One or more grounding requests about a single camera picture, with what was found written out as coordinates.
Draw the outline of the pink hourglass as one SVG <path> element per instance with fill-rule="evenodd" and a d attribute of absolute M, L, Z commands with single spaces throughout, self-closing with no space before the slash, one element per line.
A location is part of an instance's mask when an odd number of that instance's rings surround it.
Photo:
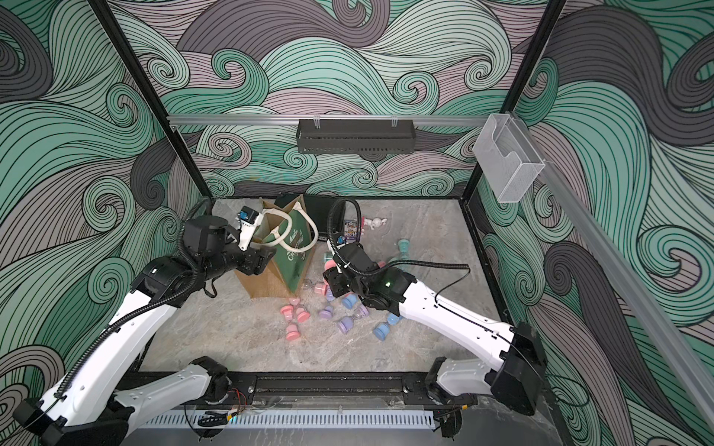
<path fill-rule="evenodd" d="M 306 323 L 310 319 L 311 314 L 302 306 L 286 305 L 280 309 L 280 314 L 287 322 L 286 339 L 293 341 L 300 338 L 299 325 Z"/>

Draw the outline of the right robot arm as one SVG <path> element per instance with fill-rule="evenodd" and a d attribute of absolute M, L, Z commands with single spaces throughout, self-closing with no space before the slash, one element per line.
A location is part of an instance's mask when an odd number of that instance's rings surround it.
<path fill-rule="evenodd" d="M 535 414 L 547 368 L 537 331 L 527 323 L 513 326 L 468 310 L 403 271 L 403 260 L 379 266 L 359 241 L 342 241 L 333 221 L 347 202 L 339 198 L 327 213 L 327 245 L 336 264 L 323 277 L 332 292 L 338 297 L 353 293 L 366 307 L 420 323 L 473 354 L 471 360 L 434 362 L 427 386 L 433 401 L 485 395 L 518 414 Z"/>

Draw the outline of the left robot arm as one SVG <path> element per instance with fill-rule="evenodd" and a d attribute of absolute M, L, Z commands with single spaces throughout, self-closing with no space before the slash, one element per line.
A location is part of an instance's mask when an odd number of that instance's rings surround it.
<path fill-rule="evenodd" d="M 20 433 L 43 445 L 119 445 L 142 424 L 182 403 L 223 403 L 232 381 L 226 367 L 208 357 L 132 390 L 117 386 L 192 293 L 227 272 L 265 271 L 274 251 L 252 241 L 263 218 L 244 207 L 236 226 L 212 215 L 186 221 L 180 254 L 149 262 L 110 324 L 61 381 L 42 397 L 17 406 L 13 418 Z"/>

